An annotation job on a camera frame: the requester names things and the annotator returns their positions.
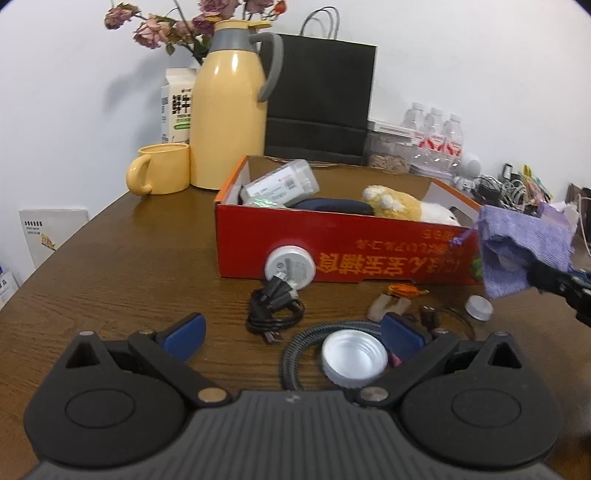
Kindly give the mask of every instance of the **plush toy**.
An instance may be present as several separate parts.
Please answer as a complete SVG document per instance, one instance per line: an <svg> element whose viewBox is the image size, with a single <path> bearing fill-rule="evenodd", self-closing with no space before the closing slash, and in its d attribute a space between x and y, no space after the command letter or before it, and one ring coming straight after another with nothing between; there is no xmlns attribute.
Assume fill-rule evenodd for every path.
<svg viewBox="0 0 591 480"><path fill-rule="evenodd" d="M381 185L367 187L363 191L363 199L371 205L377 217L460 226L455 215L445 207L437 203L421 202L408 193L397 192Z"/></svg>

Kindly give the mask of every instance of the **gray ribbed surface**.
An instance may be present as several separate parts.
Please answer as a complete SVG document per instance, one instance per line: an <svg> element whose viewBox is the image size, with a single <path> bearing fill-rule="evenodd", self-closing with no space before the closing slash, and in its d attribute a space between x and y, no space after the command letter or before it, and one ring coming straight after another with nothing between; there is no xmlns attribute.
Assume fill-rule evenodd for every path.
<svg viewBox="0 0 591 480"><path fill-rule="evenodd" d="M557 480L542 464L513 473L454 468L410 445L390 416L327 392L244 392L195 414L169 448L104 472L44 463L27 480Z"/></svg>

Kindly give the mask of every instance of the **mug rim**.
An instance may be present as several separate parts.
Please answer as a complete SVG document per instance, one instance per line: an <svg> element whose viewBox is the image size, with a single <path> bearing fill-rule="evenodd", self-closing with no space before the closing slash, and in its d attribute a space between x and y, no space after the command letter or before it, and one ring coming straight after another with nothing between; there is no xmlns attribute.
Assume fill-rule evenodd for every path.
<svg viewBox="0 0 591 480"><path fill-rule="evenodd" d="M154 151L155 148L160 147L161 150ZM180 142L172 142L172 143L156 143L153 145L146 145L138 150L141 155L146 153L167 153L167 152L175 152L180 150L186 150L189 146L186 143Z"/></svg>

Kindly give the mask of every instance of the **braided hose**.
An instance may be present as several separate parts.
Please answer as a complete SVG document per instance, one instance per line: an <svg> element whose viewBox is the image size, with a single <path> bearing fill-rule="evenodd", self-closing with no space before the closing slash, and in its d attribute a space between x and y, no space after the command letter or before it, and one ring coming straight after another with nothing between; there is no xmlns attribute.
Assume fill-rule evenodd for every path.
<svg viewBox="0 0 591 480"><path fill-rule="evenodd" d="M382 341L378 322L371 320L345 320L342 322L319 323L298 333L283 350L281 358L281 385L285 390L304 390L298 377L300 358L304 351L319 345L331 333L338 330L359 330Z"/></svg>

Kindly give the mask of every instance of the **blue rubber pad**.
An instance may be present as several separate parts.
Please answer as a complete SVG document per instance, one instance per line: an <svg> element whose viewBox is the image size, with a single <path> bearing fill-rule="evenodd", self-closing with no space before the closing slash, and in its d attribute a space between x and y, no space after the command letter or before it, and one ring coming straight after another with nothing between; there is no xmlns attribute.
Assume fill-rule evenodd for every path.
<svg viewBox="0 0 591 480"><path fill-rule="evenodd" d="M425 347L424 334L407 325L399 315L387 313L380 322L382 343L403 362Z"/></svg>
<svg viewBox="0 0 591 480"><path fill-rule="evenodd" d="M195 315L182 327L168 335L162 348L177 360L186 362L203 345L205 332L205 317L201 314Z"/></svg>

